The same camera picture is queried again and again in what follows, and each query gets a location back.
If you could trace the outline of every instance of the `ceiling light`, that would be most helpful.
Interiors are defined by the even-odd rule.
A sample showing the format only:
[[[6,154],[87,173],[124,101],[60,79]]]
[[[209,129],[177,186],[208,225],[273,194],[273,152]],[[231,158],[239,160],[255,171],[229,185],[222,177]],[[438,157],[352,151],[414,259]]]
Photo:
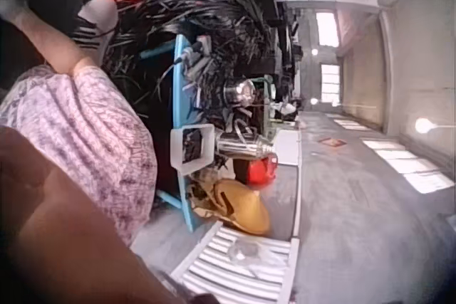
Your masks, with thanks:
[[[425,117],[419,118],[415,123],[416,132],[421,133],[422,135],[428,133],[436,127],[437,125],[435,123],[429,121],[429,119]]]

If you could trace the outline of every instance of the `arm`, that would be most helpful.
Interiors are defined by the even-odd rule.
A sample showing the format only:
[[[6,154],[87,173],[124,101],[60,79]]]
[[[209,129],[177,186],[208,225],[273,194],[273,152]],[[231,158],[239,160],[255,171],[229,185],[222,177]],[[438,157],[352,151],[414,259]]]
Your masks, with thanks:
[[[3,127],[0,195],[7,255],[50,302],[182,303],[59,167],[20,133]]]
[[[0,18],[22,31],[57,73],[73,76],[83,67],[96,66],[69,37],[37,17],[26,0],[0,0]]]

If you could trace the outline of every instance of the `red container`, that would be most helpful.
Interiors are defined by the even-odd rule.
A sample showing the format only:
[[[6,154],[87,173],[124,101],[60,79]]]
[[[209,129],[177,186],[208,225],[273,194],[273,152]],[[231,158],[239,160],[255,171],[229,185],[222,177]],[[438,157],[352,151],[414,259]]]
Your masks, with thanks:
[[[250,162],[247,172],[247,184],[252,186],[264,186],[276,178],[276,170],[279,161],[276,154]]]

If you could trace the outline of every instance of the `person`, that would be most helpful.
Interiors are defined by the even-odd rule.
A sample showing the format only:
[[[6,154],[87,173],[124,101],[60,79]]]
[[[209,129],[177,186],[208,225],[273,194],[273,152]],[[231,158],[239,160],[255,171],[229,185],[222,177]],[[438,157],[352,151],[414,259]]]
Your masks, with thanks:
[[[21,133],[0,127],[2,303],[187,303]]]
[[[75,35],[82,48],[37,17],[26,0],[0,0],[0,18],[49,64],[19,77],[0,104],[0,126],[20,132],[62,169],[130,245],[154,199],[152,137],[100,69],[117,22],[115,2],[92,0],[79,16],[86,23]]]

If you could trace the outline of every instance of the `white plastic container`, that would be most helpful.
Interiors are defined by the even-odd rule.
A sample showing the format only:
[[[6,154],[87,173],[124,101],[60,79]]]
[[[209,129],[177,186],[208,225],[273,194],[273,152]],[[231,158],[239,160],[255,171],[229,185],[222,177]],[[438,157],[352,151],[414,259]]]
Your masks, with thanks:
[[[183,137],[184,130],[197,128],[201,132],[201,157],[191,162],[183,163]],[[182,176],[191,174],[214,161],[215,129],[212,124],[187,125],[182,128],[171,130],[171,166],[181,173]]]

